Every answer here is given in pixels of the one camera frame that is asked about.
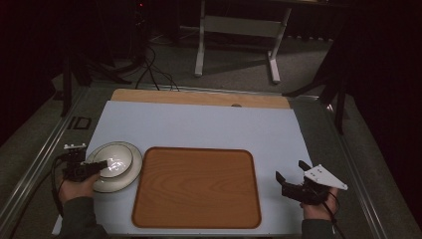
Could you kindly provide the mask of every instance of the white bowl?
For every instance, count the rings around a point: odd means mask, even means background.
[[[139,149],[124,141],[109,142],[98,147],[86,162],[102,160],[108,161],[108,168],[100,172],[100,179],[94,183],[94,190],[97,192],[116,192],[124,189],[134,182],[142,168]]]
[[[101,177],[116,177],[126,172],[132,163],[133,155],[128,147],[112,144],[103,147],[94,157],[94,162],[107,160],[108,168],[101,171]]]

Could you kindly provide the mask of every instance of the wood grain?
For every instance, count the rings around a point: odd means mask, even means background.
[[[246,150],[152,147],[132,211],[142,228],[256,228],[261,223]]]
[[[240,105],[248,108],[289,109],[289,101],[282,96],[257,96],[247,94],[193,93],[117,89],[112,101],[200,106]]]

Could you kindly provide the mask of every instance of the hand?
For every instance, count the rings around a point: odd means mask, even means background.
[[[329,192],[332,193],[335,197],[337,197],[338,189],[337,188],[330,188]],[[337,211],[337,204],[336,199],[331,194],[328,195],[328,199],[326,200],[326,205],[328,206],[329,210],[331,210],[332,214],[335,214]],[[320,205],[307,205],[301,203],[301,208],[304,209],[304,219],[322,219],[322,220],[331,220],[331,216],[325,207]]]
[[[59,198],[63,204],[77,197],[93,197],[94,183],[100,178],[100,173],[94,174],[83,182],[63,181]]]

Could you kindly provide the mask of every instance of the wooden tray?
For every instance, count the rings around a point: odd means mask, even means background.
[[[251,153],[152,147],[132,211],[142,228],[256,228],[261,210]]]

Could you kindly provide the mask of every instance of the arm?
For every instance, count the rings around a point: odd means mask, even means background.
[[[337,188],[329,190],[332,195],[336,196]],[[337,210],[336,199],[331,194],[325,204],[332,213]],[[304,221],[302,222],[302,238],[303,239],[327,239],[333,238],[331,216],[323,205],[313,206],[301,203],[304,210]]]
[[[99,177],[96,174],[80,183],[63,182],[59,196],[64,203],[64,218],[59,238],[108,238],[94,213],[93,185]]]

